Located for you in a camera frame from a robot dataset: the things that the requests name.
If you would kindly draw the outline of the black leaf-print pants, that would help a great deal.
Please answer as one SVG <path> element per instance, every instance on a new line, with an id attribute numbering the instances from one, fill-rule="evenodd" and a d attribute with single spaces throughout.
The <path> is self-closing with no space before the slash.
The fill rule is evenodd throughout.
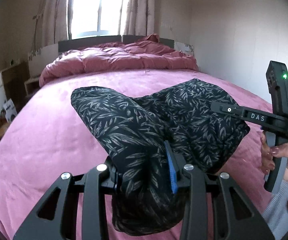
<path id="1" fill-rule="evenodd" d="M 234 103 L 226 91 L 198 79 L 139 98 L 98 86 L 72 92 L 72 106 L 121 176 L 112 199 L 117 231 L 150 235 L 182 220 L 186 197 L 172 192 L 166 141 L 174 153 L 210 174 L 233 155 L 250 128 L 213 112 L 213 101 Z"/>

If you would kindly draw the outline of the pink bed sheet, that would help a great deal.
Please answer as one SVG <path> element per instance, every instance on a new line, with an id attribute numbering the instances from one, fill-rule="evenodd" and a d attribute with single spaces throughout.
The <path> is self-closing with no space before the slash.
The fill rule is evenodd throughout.
<path id="1" fill-rule="evenodd" d="M 63 172 L 83 174 L 106 153 L 71 104 L 72 91 L 101 86 L 141 97 L 191 79 L 215 84 L 237 104 L 271 111 L 270 103 L 232 83 L 193 70 L 125 70 L 57 79 L 24 106 L 0 141 L 0 231 L 15 232 L 49 186 Z"/>

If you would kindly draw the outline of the wooden side cabinet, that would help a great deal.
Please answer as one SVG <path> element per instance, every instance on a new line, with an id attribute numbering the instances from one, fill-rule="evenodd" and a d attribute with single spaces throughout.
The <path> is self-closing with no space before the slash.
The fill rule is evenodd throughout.
<path id="1" fill-rule="evenodd" d="M 21 62 L 2 70 L 1 74 L 7 99 L 19 106 L 26 96 L 24 83 L 30 78 L 28 64 Z"/>

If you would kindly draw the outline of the dark pink quilted duvet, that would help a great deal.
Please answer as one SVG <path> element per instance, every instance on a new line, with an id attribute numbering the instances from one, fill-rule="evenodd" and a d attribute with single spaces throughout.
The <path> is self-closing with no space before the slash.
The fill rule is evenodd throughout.
<path id="1" fill-rule="evenodd" d="M 194 56 L 156 41 L 105 43 L 62 53 L 43 69 L 40 87 L 62 77 L 132 69 L 198 70 Z"/>

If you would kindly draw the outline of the bright window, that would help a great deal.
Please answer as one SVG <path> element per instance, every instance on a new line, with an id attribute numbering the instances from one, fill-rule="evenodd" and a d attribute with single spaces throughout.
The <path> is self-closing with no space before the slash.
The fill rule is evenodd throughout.
<path id="1" fill-rule="evenodd" d="M 121 33 L 124 0 L 72 0 L 72 39 Z"/>

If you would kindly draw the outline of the beige curtain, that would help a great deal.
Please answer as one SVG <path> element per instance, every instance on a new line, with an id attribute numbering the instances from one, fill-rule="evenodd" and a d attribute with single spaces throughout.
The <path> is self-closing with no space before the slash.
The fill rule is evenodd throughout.
<path id="1" fill-rule="evenodd" d="M 72 40 L 72 0 L 40 0 L 35 21 L 32 54 L 60 41 Z M 146 36 L 154 32 L 155 0 L 124 0 L 121 33 Z"/>

